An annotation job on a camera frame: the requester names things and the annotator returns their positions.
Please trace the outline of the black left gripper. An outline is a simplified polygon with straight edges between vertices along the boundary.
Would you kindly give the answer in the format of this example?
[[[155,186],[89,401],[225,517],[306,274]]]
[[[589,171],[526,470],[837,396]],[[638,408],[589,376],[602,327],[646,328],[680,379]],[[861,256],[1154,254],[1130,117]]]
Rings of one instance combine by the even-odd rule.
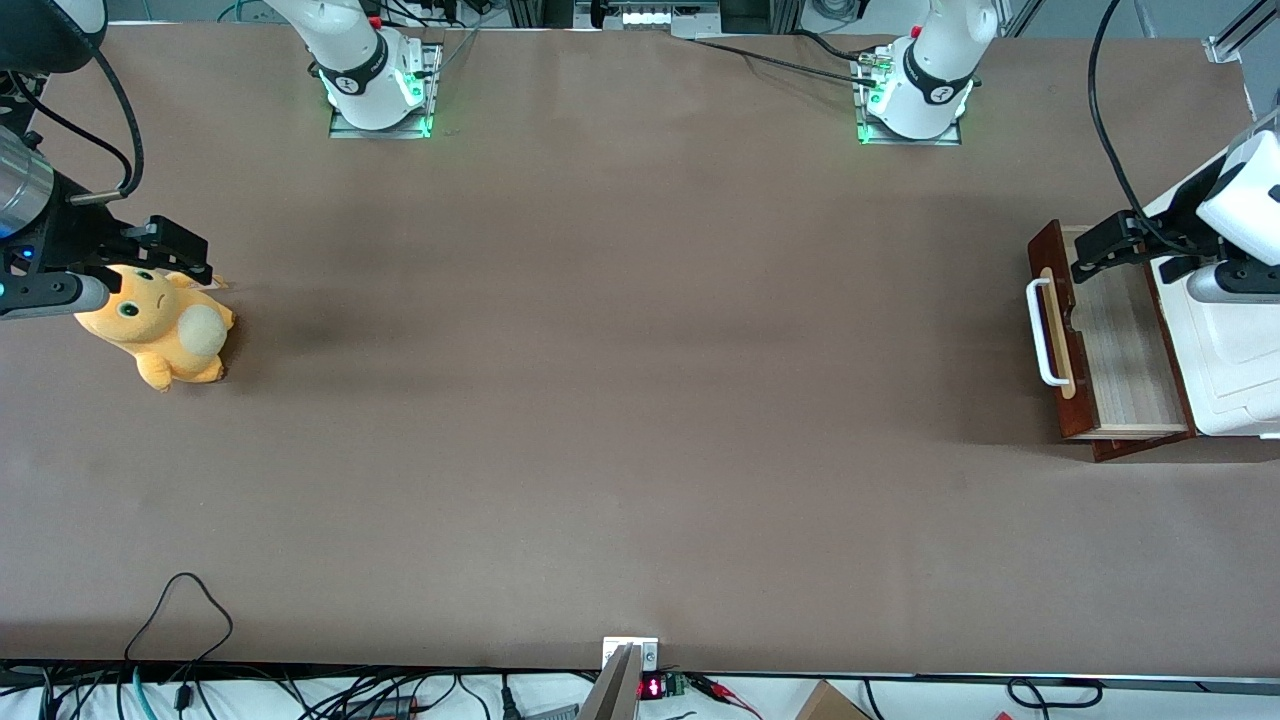
[[[1143,211],[1164,240],[1146,231],[1134,211],[1117,211],[1074,240],[1071,279],[1084,284],[1111,268],[1139,265],[1157,258],[1164,284],[1216,286],[1216,263],[1224,259],[1220,233],[1197,215],[1219,181],[1224,160],[1212,160],[1148,202]]]

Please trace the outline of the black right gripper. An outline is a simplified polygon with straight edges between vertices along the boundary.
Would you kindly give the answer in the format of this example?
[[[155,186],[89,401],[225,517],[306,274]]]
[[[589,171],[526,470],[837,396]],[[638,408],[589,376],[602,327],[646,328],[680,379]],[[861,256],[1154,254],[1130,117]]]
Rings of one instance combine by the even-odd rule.
[[[120,293],[123,278],[109,265],[177,272],[196,284],[212,284],[209,242],[170,218],[151,215],[141,225],[118,220],[104,205],[76,206],[82,187],[55,178],[41,202],[26,196],[19,217],[3,211],[3,274],[78,272]]]

